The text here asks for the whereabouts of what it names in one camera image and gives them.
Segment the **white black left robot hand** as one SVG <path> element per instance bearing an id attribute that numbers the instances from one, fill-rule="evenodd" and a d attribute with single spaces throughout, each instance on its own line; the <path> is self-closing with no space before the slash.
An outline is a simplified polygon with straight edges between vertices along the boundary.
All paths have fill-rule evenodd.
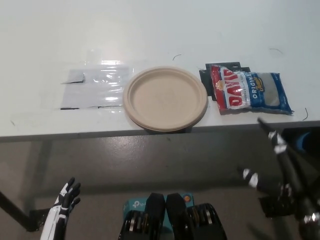
<path id="1" fill-rule="evenodd" d="M 72 177 L 61 189 L 45 220 L 40 240 L 64 240 L 71 212 L 81 201 L 81 184 Z"/>

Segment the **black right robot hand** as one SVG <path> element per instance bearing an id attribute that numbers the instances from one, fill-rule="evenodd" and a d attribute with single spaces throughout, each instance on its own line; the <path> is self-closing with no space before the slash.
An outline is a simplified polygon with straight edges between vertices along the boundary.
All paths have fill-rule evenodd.
<path id="1" fill-rule="evenodd" d="M 241 178 L 255 190 L 266 194 L 259 199 L 267 218 L 294 215 L 302 225 L 320 223 L 320 204 L 311 193 L 295 152 L 282 135 L 261 118 L 259 126 L 271 142 L 282 174 L 282 181 L 274 183 L 248 167 L 239 166 Z"/>

